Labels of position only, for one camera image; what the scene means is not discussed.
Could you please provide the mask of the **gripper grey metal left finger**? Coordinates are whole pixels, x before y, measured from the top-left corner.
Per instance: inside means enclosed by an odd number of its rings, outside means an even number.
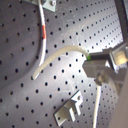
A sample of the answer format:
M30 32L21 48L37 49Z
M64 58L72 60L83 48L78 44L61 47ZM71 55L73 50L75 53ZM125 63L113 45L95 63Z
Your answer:
M98 86L108 83L117 95L120 94L123 79L112 68L106 66L105 60L85 61L82 67L89 78L95 79Z

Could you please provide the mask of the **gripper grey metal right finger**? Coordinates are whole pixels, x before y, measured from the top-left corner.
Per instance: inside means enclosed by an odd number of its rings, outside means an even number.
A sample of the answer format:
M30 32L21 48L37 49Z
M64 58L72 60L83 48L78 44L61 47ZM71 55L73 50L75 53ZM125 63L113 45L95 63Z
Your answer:
M102 52L90 54L92 60L107 60L111 67L128 62L128 44L121 43Z

